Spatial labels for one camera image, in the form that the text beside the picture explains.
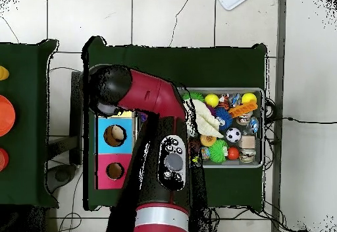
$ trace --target green spiky ball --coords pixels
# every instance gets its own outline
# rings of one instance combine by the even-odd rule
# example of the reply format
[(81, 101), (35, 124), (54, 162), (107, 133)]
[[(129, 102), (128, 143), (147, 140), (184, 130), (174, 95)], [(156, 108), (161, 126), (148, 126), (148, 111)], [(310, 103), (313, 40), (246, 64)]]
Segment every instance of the green spiky ball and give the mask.
[(226, 160), (223, 150), (224, 147), (228, 147), (228, 144), (226, 141), (220, 139), (217, 139), (217, 141), (209, 147), (209, 158), (211, 161), (221, 163)]
[[(205, 98), (199, 92), (190, 92), (190, 94), (191, 94), (191, 99), (200, 100), (201, 102), (205, 102)], [(190, 95), (189, 95), (188, 92), (186, 92), (185, 94), (182, 95), (183, 100), (187, 100), (189, 98), (190, 98)]]

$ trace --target table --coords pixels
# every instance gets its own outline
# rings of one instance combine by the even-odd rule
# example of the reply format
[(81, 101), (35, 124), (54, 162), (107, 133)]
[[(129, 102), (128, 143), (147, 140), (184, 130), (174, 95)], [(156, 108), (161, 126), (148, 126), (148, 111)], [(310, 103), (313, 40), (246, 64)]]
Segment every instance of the table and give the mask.
[[(265, 54), (267, 48), (209, 47), (169, 48), (106, 46), (103, 38), (90, 38), (89, 68), (98, 64), (126, 65), (189, 88), (261, 88), (265, 89)], [(84, 204), (90, 210), (97, 206), (115, 206), (118, 190), (95, 190), (94, 187), (94, 123), (88, 116), (88, 160), (84, 161)], [(207, 200), (210, 207), (242, 205), (262, 209), (263, 167), (256, 169), (205, 169)]]

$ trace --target circular hole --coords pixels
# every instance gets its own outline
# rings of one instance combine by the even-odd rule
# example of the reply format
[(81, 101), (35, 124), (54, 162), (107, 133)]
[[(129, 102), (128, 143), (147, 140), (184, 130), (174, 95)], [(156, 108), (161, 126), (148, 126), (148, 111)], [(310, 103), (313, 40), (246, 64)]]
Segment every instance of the circular hole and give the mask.
[(112, 180), (118, 180), (124, 175), (124, 168), (118, 162), (110, 163), (107, 166), (107, 175)]
[(120, 125), (111, 125), (104, 132), (104, 141), (111, 147), (119, 147), (126, 140), (126, 131)]

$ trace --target pink box panel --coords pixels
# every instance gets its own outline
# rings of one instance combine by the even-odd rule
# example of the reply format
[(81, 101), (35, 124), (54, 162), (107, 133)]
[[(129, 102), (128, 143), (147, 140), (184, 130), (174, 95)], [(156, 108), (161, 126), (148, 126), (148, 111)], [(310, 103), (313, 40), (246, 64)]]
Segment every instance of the pink box panel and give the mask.
[[(98, 189), (121, 189), (131, 161), (131, 154), (99, 154), (98, 155)], [(124, 168), (124, 175), (118, 180), (112, 180), (107, 175), (107, 166), (118, 162)]]

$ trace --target orange disc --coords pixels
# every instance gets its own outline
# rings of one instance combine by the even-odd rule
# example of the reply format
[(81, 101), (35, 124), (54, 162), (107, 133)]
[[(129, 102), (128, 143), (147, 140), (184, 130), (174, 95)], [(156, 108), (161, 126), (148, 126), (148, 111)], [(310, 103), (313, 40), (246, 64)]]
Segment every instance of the orange disc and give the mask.
[(0, 172), (6, 168), (8, 161), (8, 153), (4, 149), (0, 148)]
[(0, 96), (0, 136), (7, 134), (14, 125), (15, 110), (12, 103)]

